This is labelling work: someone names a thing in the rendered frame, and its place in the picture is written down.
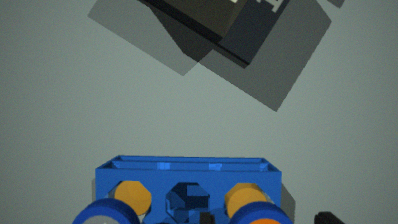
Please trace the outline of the grey bench mat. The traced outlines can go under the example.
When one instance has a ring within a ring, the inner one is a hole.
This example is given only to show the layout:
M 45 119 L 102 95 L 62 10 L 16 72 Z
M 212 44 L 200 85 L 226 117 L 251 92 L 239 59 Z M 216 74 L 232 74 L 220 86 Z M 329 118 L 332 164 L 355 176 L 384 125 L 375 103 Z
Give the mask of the grey bench mat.
M 265 158 L 293 224 L 398 224 L 398 0 L 290 0 L 251 63 L 146 0 L 0 0 L 0 224 L 118 155 Z

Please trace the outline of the blue tube rack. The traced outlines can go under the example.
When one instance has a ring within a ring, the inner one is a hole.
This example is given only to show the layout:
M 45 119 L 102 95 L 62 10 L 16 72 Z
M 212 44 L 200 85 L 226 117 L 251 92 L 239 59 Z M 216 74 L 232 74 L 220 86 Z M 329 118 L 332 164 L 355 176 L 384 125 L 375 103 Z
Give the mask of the blue tube rack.
M 228 224 L 224 196 L 237 183 L 256 183 L 280 207 L 281 179 L 265 158 L 118 155 L 95 169 L 96 200 L 121 181 L 139 181 L 151 193 L 143 224 L 200 224 L 200 212 Z

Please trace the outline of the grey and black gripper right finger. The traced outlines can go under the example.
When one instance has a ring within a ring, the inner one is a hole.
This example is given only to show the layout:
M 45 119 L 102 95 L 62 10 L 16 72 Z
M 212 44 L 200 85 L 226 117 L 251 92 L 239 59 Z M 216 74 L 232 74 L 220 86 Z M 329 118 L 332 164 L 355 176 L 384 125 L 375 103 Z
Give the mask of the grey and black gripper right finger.
M 345 224 L 331 212 L 319 212 L 314 217 L 314 224 Z

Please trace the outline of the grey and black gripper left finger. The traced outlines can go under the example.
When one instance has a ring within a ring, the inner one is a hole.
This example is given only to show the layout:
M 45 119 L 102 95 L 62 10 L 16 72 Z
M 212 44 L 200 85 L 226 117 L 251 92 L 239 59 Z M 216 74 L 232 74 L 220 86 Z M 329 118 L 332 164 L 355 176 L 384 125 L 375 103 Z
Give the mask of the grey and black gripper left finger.
M 215 216 L 210 212 L 200 212 L 200 224 L 215 224 Z

